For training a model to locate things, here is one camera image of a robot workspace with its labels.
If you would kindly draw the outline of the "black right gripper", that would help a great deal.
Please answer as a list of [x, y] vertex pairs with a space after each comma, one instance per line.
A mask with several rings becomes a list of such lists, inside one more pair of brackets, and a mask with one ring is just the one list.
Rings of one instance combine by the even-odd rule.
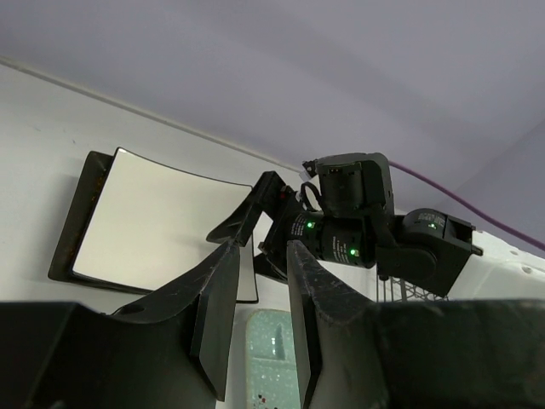
[[209, 232], [206, 241], [233, 240], [246, 246], [262, 213], [273, 219], [254, 272], [287, 282], [287, 244], [299, 240], [318, 260], [361, 268], [376, 264], [377, 250], [394, 247], [393, 189], [388, 159], [381, 153], [344, 153], [313, 161], [319, 185], [310, 188], [319, 210], [305, 210], [291, 197], [276, 216], [286, 186], [275, 171], [261, 174], [235, 211]]

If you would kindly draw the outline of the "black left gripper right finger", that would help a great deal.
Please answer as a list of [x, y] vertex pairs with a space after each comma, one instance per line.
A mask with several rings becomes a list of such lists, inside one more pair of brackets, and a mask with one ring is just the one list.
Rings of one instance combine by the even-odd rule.
[[373, 302], [298, 241], [287, 271], [302, 407], [543, 407], [543, 302]]

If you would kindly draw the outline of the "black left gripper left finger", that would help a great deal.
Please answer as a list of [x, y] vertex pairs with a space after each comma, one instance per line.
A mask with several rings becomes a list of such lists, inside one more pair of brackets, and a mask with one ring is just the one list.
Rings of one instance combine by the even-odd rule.
[[226, 395], [240, 250], [112, 314], [77, 302], [3, 302], [4, 408], [212, 408]]

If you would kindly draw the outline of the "light green oblong plate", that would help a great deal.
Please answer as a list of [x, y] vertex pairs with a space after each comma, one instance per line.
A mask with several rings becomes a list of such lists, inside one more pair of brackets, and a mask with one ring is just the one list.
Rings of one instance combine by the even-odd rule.
[[291, 315], [257, 309], [245, 330], [246, 406], [297, 409], [301, 406]]

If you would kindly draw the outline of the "grey glass square plate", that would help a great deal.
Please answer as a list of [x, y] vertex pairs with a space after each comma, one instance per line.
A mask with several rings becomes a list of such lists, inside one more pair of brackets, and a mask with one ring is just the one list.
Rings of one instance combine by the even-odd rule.
[[119, 148], [72, 272], [110, 289], [155, 291], [216, 249], [208, 233], [250, 191], [248, 185], [194, 175]]

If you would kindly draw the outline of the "black floral square plate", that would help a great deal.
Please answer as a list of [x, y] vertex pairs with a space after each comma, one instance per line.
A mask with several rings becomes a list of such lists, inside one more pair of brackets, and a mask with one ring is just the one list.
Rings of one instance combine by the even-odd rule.
[[73, 272], [77, 251], [89, 225], [114, 157], [90, 151], [84, 161], [59, 241], [50, 263], [48, 278], [55, 281], [106, 289], [107, 284]]

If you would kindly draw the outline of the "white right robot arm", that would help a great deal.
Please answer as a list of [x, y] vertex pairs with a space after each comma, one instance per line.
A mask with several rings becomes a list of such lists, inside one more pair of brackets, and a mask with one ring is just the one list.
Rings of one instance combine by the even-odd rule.
[[375, 269], [378, 281], [450, 299], [541, 298], [544, 261], [454, 216], [421, 208], [395, 212], [390, 165], [380, 153], [345, 153], [308, 163], [317, 183], [295, 190], [264, 172], [207, 240], [246, 245], [261, 215], [272, 220], [255, 265], [287, 279], [287, 245], [298, 240], [323, 262]]

